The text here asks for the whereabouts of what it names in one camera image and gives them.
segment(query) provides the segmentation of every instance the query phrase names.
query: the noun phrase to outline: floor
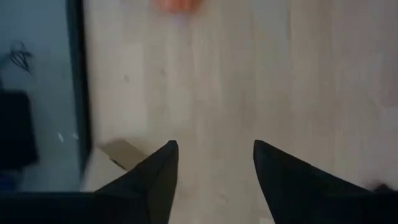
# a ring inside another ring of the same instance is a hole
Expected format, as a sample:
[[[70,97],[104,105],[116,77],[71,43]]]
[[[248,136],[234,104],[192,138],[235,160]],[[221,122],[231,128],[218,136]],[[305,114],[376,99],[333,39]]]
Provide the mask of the floor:
[[[395,0],[86,1],[95,141],[178,141],[171,223],[272,223],[255,139],[398,188],[397,22]]]

